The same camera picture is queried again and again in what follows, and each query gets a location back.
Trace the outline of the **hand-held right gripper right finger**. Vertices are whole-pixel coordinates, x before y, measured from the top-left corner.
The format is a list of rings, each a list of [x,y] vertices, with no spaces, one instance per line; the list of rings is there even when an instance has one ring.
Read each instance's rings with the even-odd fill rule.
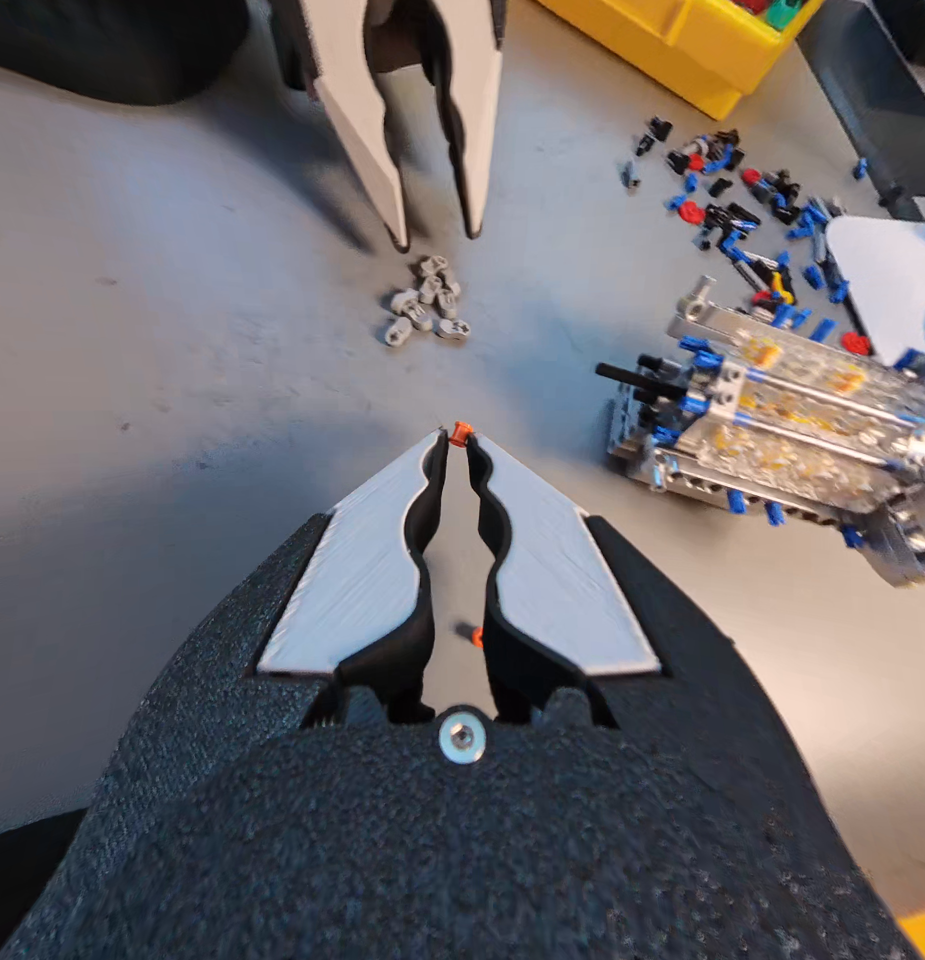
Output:
[[[496,708],[541,710],[565,688],[601,709],[598,681],[660,675],[590,513],[486,436],[466,456],[493,557],[481,644]]]

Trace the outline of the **pile of coloured brick parts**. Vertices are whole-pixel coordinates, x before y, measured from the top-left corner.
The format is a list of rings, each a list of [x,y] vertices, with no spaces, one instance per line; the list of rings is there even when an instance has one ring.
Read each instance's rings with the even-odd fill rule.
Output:
[[[738,279],[735,307],[744,314],[795,330],[820,304],[861,325],[853,284],[829,240],[829,228],[853,213],[847,196],[804,185],[785,166],[752,165],[736,127],[680,142],[670,120],[652,116],[618,165],[626,194],[646,184],[652,164],[663,174],[664,215],[691,231],[700,255]]]

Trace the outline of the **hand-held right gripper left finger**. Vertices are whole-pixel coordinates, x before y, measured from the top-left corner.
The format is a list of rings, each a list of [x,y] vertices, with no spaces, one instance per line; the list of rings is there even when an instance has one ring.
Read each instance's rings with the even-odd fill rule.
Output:
[[[332,508],[255,671],[419,706],[435,643],[424,551],[441,521],[448,433],[432,431]]]

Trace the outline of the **toy brick engine model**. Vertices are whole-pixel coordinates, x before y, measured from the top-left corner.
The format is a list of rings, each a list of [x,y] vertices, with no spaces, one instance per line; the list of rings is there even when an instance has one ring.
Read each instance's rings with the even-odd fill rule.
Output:
[[[837,530],[887,583],[925,583],[925,354],[892,366],[810,335],[805,311],[721,306],[701,276],[674,307],[678,356],[601,362],[608,454],[663,494]]]

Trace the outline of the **cluster of grey brick connectors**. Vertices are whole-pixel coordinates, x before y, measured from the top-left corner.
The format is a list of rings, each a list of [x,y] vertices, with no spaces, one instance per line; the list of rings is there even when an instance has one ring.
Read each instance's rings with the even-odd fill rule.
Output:
[[[411,267],[413,284],[395,290],[387,302],[382,342],[391,350],[402,348],[416,334],[464,344],[471,324],[462,317],[464,287],[456,270],[443,255],[421,256]]]

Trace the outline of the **grey desk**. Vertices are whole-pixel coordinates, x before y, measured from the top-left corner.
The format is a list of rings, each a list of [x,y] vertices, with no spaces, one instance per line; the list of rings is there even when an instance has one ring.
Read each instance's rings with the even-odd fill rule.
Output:
[[[158,109],[0,70],[0,833],[87,804],[189,633],[314,513],[469,422],[609,520],[736,643],[896,912],[925,909],[925,585],[840,534],[648,491],[605,458],[601,361],[665,354],[697,278],[739,280],[617,165],[655,115],[716,128],[535,2],[511,2],[480,238],[421,71],[385,76],[401,255],[267,10],[203,95]],[[426,255],[465,343],[382,342]]]

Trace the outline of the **large yellow plastic bin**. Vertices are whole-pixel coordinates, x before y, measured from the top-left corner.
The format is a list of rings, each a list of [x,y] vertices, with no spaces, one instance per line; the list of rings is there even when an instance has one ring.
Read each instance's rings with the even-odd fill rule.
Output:
[[[823,6],[775,27],[731,1],[541,1],[540,6],[714,120],[753,94]]]

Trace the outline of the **white book stand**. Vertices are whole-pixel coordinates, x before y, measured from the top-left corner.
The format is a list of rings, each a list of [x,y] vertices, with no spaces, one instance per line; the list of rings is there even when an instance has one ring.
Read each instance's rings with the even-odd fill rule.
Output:
[[[925,222],[843,215],[826,243],[875,355],[925,354]]]

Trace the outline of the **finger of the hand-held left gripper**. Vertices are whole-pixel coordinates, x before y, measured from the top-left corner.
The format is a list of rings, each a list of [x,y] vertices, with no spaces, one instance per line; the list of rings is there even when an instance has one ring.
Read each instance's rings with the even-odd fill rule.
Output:
[[[393,245],[406,253],[403,184],[387,144],[386,102],[366,52],[368,9],[367,1],[306,2],[313,88]]]
[[[506,25],[506,1],[426,3],[425,72],[470,239],[488,202]]]

